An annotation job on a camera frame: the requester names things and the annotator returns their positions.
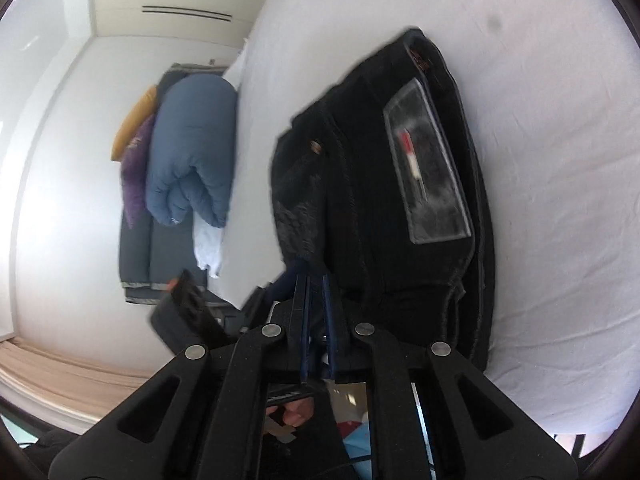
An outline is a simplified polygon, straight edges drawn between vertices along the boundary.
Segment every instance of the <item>purple pillow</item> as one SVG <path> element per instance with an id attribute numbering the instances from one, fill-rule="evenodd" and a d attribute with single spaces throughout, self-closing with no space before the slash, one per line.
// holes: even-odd
<path id="1" fill-rule="evenodd" d="M 151 114 L 140 124 L 120 161 L 124 215 L 130 228 L 146 209 L 146 167 L 149 162 L 149 146 L 155 120 L 156 114 Z"/>

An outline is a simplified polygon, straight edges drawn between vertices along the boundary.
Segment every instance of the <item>yellow pillow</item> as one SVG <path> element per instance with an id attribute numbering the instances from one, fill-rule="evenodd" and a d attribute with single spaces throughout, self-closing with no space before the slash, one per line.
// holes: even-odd
<path id="1" fill-rule="evenodd" d="M 140 124 L 145 122 L 146 118 L 156 111 L 156 85 L 153 85 L 140 98 L 140 101 L 131 109 L 122 121 L 122 126 L 113 139 L 111 147 L 111 160 L 120 160 L 124 154 L 125 148 L 135 137 Z"/>

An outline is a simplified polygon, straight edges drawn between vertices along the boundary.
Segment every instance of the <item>dark spot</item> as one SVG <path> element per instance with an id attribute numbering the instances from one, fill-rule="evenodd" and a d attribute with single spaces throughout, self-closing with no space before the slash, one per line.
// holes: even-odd
<path id="1" fill-rule="evenodd" d="M 496 34 L 502 30 L 502 20 L 500 16 L 496 16 L 495 14 L 491 14 L 486 19 L 486 26 L 488 27 L 490 32 L 495 32 Z"/>

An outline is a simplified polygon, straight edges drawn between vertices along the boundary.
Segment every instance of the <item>silver bolt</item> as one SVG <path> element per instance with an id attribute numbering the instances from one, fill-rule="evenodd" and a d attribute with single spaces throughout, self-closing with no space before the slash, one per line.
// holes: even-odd
<path id="1" fill-rule="evenodd" d="M 376 331 L 371 323 L 358 323 L 356 325 L 356 334 L 371 335 Z"/>
<path id="2" fill-rule="evenodd" d="M 202 359 L 204 354 L 206 354 L 206 350 L 204 349 L 204 346 L 200 345 L 191 345 L 184 351 L 184 356 L 191 361 Z"/>
<path id="3" fill-rule="evenodd" d="M 282 332 L 282 329 L 275 323 L 269 323 L 262 327 L 262 335 L 265 337 L 276 337 L 280 335 L 280 332 Z"/>
<path id="4" fill-rule="evenodd" d="M 451 347 L 443 341 L 437 341 L 431 345 L 431 351 L 439 357 L 446 357 L 451 353 Z"/>

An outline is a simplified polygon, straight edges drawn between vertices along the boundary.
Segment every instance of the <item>white bed sheet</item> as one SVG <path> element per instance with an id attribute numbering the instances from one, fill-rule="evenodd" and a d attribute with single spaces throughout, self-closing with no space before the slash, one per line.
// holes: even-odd
<path id="1" fill-rule="evenodd" d="M 612 430 L 640 387 L 640 51 L 610 0 L 267 0 L 216 290 L 240 305 L 282 269 L 268 168 L 290 118 L 409 25 L 444 54 L 486 181 L 487 375 L 549 432 Z"/>

